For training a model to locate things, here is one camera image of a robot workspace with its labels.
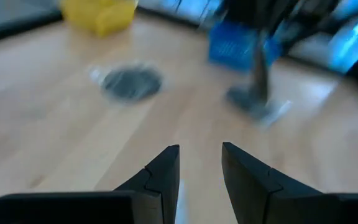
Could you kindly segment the yellow plastic basket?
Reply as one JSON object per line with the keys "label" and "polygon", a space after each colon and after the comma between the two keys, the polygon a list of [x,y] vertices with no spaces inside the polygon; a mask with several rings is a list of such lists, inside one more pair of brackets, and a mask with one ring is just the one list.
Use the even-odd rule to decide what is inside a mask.
{"label": "yellow plastic basket", "polygon": [[64,20],[105,37],[128,28],[134,20],[138,0],[61,0]]}

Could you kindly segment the blue plastic basket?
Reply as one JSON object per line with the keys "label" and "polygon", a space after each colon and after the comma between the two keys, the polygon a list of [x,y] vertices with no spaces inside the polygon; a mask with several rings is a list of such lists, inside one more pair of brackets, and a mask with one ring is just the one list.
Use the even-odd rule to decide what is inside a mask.
{"label": "blue plastic basket", "polygon": [[209,31],[208,60],[240,72],[253,70],[257,29],[233,22],[218,22]]}

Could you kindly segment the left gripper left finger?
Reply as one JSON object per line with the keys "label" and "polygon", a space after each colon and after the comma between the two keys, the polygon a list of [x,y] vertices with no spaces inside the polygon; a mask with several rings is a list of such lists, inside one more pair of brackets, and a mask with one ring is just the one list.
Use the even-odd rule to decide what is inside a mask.
{"label": "left gripper left finger", "polygon": [[0,224],[175,224],[179,186],[172,145],[114,190],[4,195]]}

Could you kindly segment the black aluminium table frame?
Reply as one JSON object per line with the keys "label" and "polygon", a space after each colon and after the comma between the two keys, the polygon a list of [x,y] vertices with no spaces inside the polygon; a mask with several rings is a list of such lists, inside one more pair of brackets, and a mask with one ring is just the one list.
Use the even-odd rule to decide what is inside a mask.
{"label": "black aluminium table frame", "polygon": [[[136,9],[136,13],[142,16],[152,16],[155,18],[163,19],[174,24],[180,24],[181,26],[185,26],[188,28],[197,29],[201,26],[201,22],[195,22],[184,17],[174,16],[173,14],[167,14],[161,11],[151,10],[144,7],[138,7]],[[62,13],[56,11],[51,13],[50,15],[38,16],[29,20],[8,22],[7,24],[0,25],[0,40],[62,20]]]}

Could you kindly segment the dark round disc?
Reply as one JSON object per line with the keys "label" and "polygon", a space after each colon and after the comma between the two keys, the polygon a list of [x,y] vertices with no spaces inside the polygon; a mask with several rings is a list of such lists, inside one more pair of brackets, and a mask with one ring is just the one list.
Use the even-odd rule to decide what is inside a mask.
{"label": "dark round disc", "polygon": [[290,101],[262,100],[254,88],[245,86],[230,87],[226,98],[233,106],[264,128],[273,125],[291,107]]}
{"label": "dark round disc", "polygon": [[88,75],[106,98],[123,103],[144,101],[156,95],[163,86],[161,72],[147,63],[94,66],[88,70]]}

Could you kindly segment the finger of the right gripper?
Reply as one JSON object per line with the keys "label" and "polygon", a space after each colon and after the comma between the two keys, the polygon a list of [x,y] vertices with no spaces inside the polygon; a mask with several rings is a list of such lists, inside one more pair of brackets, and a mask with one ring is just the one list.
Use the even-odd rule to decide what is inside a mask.
{"label": "finger of the right gripper", "polygon": [[252,94],[255,105],[266,105],[269,100],[269,68],[264,54],[265,38],[266,33],[258,30],[253,57]]}

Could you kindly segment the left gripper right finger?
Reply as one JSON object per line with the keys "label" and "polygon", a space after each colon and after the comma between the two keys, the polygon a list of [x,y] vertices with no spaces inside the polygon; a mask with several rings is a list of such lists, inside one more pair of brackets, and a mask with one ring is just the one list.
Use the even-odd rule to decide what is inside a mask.
{"label": "left gripper right finger", "polygon": [[358,224],[358,193],[322,193],[231,142],[221,162],[238,224]]}

